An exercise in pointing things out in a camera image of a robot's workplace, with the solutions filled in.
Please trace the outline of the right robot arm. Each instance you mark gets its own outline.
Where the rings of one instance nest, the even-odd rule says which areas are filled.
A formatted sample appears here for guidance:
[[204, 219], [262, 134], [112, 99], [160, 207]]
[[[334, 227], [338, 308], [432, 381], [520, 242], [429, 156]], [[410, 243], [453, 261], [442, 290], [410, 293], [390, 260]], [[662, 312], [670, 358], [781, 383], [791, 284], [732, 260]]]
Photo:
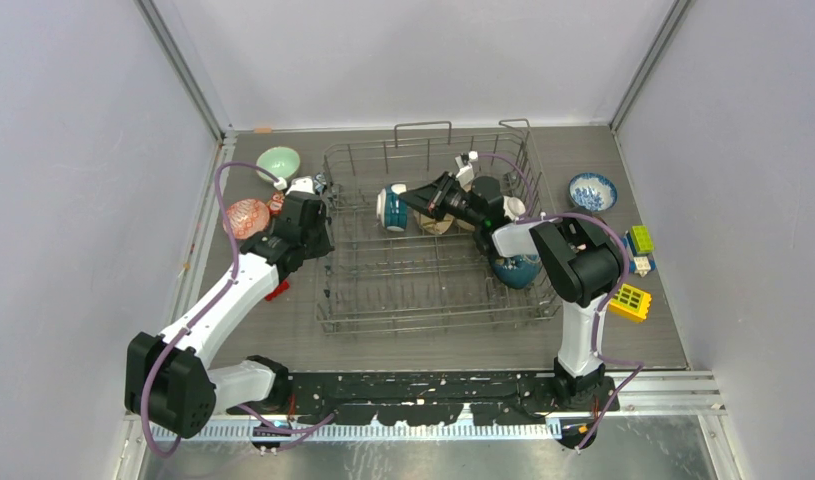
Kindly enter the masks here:
[[473, 226], [479, 250], [489, 258], [536, 255], [562, 301], [562, 340], [551, 389], [556, 404], [579, 410], [605, 385], [602, 317], [628, 273], [619, 237], [583, 210], [508, 217], [497, 179], [479, 176], [465, 190], [450, 173], [407, 190], [399, 199], [433, 220], [452, 216]]

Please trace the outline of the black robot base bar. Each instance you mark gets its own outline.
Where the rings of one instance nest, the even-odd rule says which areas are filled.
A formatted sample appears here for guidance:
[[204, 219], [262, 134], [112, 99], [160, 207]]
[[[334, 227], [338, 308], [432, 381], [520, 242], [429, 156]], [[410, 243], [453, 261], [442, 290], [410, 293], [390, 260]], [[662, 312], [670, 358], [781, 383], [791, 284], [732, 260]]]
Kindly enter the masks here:
[[580, 379], [558, 365], [536, 371], [308, 372], [282, 371], [265, 400], [228, 408], [282, 417], [285, 423], [384, 427], [479, 428], [546, 424], [558, 413], [562, 445], [590, 444], [592, 428], [614, 391], [604, 368]]

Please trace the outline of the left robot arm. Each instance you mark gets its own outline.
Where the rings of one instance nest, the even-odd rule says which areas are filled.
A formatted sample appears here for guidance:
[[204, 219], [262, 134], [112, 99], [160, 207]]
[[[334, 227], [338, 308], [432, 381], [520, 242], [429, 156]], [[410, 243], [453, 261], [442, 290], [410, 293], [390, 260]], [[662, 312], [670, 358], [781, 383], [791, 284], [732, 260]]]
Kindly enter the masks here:
[[126, 354], [125, 406], [143, 427], [160, 426], [188, 439], [216, 413], [255, 404], [281, 412], [291, 396], [287, 368], [262, 355], [235, 366], [211, 364], [251, 310], [280, 290], [304, 262], [334, 249], [324, 201], [290, 189], [270, 227], [247, 238], [223, 277], [161, 333], [137, 334]]

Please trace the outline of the pale green celadon bowl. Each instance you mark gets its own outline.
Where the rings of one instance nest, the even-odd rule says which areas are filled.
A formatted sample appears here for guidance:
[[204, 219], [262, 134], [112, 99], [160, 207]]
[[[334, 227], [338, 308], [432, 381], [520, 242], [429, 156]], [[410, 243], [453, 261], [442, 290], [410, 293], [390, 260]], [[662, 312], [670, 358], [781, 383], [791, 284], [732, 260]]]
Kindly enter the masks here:
[[276, 178], [284, 178], [290, 182], [300, 170], [301, 157], [295, 149], [275, 146], [260, 154], [255, 165]]

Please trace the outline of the grey wire dish rack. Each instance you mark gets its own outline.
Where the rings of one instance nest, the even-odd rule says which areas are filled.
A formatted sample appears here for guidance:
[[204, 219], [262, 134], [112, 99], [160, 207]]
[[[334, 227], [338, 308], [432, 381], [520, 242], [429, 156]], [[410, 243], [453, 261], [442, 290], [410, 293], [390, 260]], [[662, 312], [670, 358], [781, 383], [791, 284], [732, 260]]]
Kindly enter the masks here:
[[533, 212], [553, 207], [531, 128], [524, 118], [494, 129], [455, 129], [447, 122], [395, 126], [386, 139], [329, 147], [322, 171], [335, 249], [321, 260], [316, 318], [328, 334], [390, 334], [456, 327], [534, 324], [558, 316], [561, 302], [541, 269], [515, 290], [502, 284], [473, 232], [454, 222], [442, 235], [421, 230], [409, 213], [403, 232], [376, 216], [382, 188], [416, 188], [456, 168], [470, 150], [480, 175], [500, 181], [506, 196]]

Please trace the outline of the blue floral white bowl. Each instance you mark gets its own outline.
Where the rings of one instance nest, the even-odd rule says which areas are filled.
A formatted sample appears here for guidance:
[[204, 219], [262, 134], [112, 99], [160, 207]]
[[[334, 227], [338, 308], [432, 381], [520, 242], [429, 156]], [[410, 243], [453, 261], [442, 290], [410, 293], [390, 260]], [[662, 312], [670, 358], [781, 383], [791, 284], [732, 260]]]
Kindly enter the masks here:
[[618, 200], [618, 192], [607, 177], [592, 172], [575, 175], [568, 184], [570, 200], [575, 206], [591, 212], [611, 209]]

